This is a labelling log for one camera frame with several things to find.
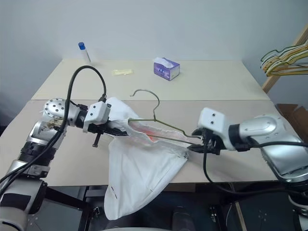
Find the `white bottle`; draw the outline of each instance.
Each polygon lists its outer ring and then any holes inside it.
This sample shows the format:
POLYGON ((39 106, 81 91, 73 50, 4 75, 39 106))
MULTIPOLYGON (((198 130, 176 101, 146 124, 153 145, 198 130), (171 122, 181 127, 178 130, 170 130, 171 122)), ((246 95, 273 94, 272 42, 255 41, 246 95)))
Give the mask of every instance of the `white bottle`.
POLYGON ((82 55, 83 55, 83 59, 87 62, 87 63, 91 63, 91 59, 90 59, 90 57, 89 57, 89 54, 88 54, 88 52, 87 52, 87 49, 86 49, 86 47, 85 47, 85 44, 83 43, 83 42, 80 42, 80 43, 78 43, 78 46, 79 46, 79 48, 80 48, 80 50, 81 50, 81 53, 82 53, 82 55))

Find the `table surface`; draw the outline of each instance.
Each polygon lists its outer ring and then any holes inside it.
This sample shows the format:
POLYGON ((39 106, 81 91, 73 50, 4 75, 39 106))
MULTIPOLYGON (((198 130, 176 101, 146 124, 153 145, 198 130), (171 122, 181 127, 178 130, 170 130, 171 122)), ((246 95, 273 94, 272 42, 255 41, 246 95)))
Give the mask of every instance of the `table surface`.
MULTIPOLYGON (((76 100, 90 105, 95 101, 76 100)), ((0 139, 0 175, 4 175, 23 147, 25 140, 41 113, 45 100, 32 100, 7 127, 0 139)), ((125 101, 139 116, 152 116, 155 101, 125 101)), ((226 114, 234 123, 261 114, 278 114, 268 100, 252 101, 162 101, 157 118, 191 133, 197 125, 200 111, 210 107, 226 114)), ((293 131, 287 123, 287 129, 293 131)), ((46 178, 50 186, 106 185, 108 184, 108 144, 112 138, 103 135, 98 148, 92 144, 95 134, 82 133, 79 128, 68 127, 67 135, 56 152, 46 178)), ((202 154, 193 153, 172 182, 208 182, 202 169, 202 154)), ((222 151, 221 155, 208 155, 207 168, 215 181, 276 180, 263 160, 259 149, 238 153, 222 151)))
MULTIPOLYGON (((153 73, 152 61, 103 60, 94 66, 107 84, 107 96, 120 100, 154 100, 148 93, 130 95, 136 89, 149 89, 160 100, 269 100, 241 61, 178 61, 180 75, 172 81, 153 73), (115 69, 132 69, 133 74, 113 76, 115 69)), ((66 98, 74 71, 83 60, 64 59, 46 79, 32 100, 66 98)), ((102 95, 100 79, 92 70, 82 70, 77 76, 72 99, 97 100, 102 95)))

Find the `hanger hook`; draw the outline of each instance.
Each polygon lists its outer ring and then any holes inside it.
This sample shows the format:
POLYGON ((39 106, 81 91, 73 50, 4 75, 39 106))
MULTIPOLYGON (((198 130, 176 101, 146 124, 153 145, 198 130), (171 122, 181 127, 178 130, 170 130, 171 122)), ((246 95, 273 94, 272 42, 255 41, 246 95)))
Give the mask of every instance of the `hanger hook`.
POLYGON ((156 116, 155 116, 155 109, 159 106, 159 104, 160 104, 160 100, 159 100, 159 98, 158 98, 158 96, 154 93, 154 92, 152 92, 151 90, 147 90, 147 89, 137 89, 137 90, 135 90, 135 92, 131 95, 131 96, 134 96, 135 94, 136 94, 136 92, 138 92, 138 91, 147 91, 148 93, 151 93, 153 96, 155 96, 156 98, 157 98, 157 100, 158 100, 158 105, 153 109, 153 117, 154 117, 154 119, 156 119, 156 116))

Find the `floor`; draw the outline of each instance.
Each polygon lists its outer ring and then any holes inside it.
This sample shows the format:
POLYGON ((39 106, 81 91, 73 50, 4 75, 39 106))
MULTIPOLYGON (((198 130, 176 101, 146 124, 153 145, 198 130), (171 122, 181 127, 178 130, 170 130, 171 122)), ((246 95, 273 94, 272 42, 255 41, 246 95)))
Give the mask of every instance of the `floor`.
MULTIPOLYGON (((77 197, 79 187, 54 187, 71 196, 77 197)), ((210 217, 208 205, 203 199, 194 195, 165 193, 156 197, 146 207, 133 215, 122 219, 127 226, 129 220, 133 226, 171 229, 172 212, 177 206, 183 206, 190 213, 196 231, 216 231, 216 225, 210 217)), ((103 206, 101 199, 92 201, 94 205, 103 206)), ((248 231, 293 231, 292 206, 287 195, 275 193, 252 197, 240 202, 248 231)), ((227 214, 229 205, 223 208, 227 214)), ((41 210, 29 216, 28 231, 76 231, 78 230, 81 211, 50 202, 44 202, 41 210)), ((229 231, 241 231, 235 206, 230 210, 227 226, 229 231)), ((92 220, 89 230, 104 230, 116 223, 109 223, 104 215, 92 220)))

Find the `white table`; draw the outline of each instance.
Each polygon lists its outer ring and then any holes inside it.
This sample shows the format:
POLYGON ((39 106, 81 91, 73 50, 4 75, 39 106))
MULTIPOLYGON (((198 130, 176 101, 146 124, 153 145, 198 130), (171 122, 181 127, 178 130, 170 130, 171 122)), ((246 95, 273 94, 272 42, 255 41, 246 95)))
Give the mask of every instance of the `white table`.
MULTIPOLYGON (((202 66, 202 70, 194 69, 195 75, 191 78, 196 78, 195 81, 200 83, 201 74, 203 73, 204 66, 201 65, 202 61, 198 61, 199 67, 202 66)), ((130 99, 125 101, 139 116, 148 118, 152 116, 152 109, 156 105, 156 101, 151 101, 153 97, 146 93, 136 95, 136 97, 129 98, 127 95, 131 94, 137 88, 148 88, 153 90, 162 99, 161 105, 157 109, 157 118, 173 124, 177 127, 183 128, 187 133, 191 133, 195 128, 198 121, 200 111, 204 107, 210 107, 215 110, 225 113, 235 123, 239 123, 244 119, 252 118, 260 114, 273 113, 277 114, 273 103, 268 100, 267 96, 262 92, 260 86, 257 85, 252 76, 247 72, 246 69, 242 70, 244 66, 238 62, 229 62, 229 66, 237 65, 237 73, 242 74, 236 78, 235 73, 229 73, 232 76, 233 89, 230 91, 223 91, 221 94, 217 94, 219 84, 216 81, 222 79, 227 80, 226 75, 228 71, 225 71, 224 75, 214 76, 209 78, 208 82, 212 82, 217 88, 206 88, 203 94, 200 94, 201 88, 199 84, 196 84, 192 88, 190 81, 184 81, 181 78, 189 77, 186 73, 182 73, 171 82, 164 80, 158 76, 152 76, 149 72, 149 78, 152 79, 152 86, 148 85, 147 82, 135 86, 130 84, 130 81, 125 80, 128 78, 147 78, 147 76, 139 76, 139 69, 137 67, 140 62, 134 63, 133 61, 109 61, 110 66, 106 69, 134 69, 136 76, 127 75, 114 77, 103 69, 102 74, 106 79, 107 94, 108 96, 120 96, 122 100, 130 99), (130 63, 129 66, 121 66, 120 64, 130 63), (186 91, 182 92, 182 84, 177 83, 184 81, 191 87, 186 87, 186 91), (121 86, 120 83, 124 82, 122 87, 119 89, 116 86, 121 86), (244 89, 243 82, 249 85, 249 89, 254 89, 251 94, 247 89, 244 89), (179 84, 180 91, 176 91, 174 85, 179 84), (166 94, 164 90, 165 86, 168 86, 167 90, 170 90, 171 94, 166 94)), ((184 64, 192 64, 195 67, 194 61, 185 61, 184 64)), ((42 87, 34 95, 33 100, 29 101, 20 114, 13 120, 13 122, 7 127, 2 137, 0 138, 0 175, 4 175, 9 164, 13 159, 18 156, 21 147, 24 145, 29 131, 31 130, 34 123, 40 119, 41 114, 39 111, 47 99, 54 97, 66 97, 67 83, 73 73, 73 71, 82 64, 79 60, 64 60, 54 70, 50 77, 45 81, 42 87), (62 85, 58 84, 58 88, 55 89, 55 82, 60 81, 62 85)), ((101 95, 101 86, 98 77, 84 74, 79 76, 79 82, 77 81, 73 89, 73 99, 77 103, 90 105, 95 102, 101 95), (82 82, 83 78, 88 78, 86 82, 82 82)), ((138 84, 139 81, 132 81, 131 83, 138 84)), ((292 132, 292 128, 287 124, 288 129, 292 132)), ((64 186, 64 185, 104 185, 108 184, 108 143, 111 141, 111 137, 103 135, 99 142, 98 148, 93 148, 92 144, 95 139, 95 134, 82 133, 79 128, 68 128, 67 135, 60 147, 56 152, 55 158, 51 163, 51 170, 46 178, 46 181, 50 186, 64 186)), ((184 165, 178 175, 173 179, 172 182, 208 182, 205 178, 202 170, 202 154, 191 154, 189 161, 184 165)), ((258 149, 253 149, 249 152, 238 153, 230 151, 222 151, 220 156, 213 154, 208 155, 208 172, 211 178, 215 181, 260 181, 260 180, 275 180, 275 176, 269 169, 267 164, 261 157, 258 149)))

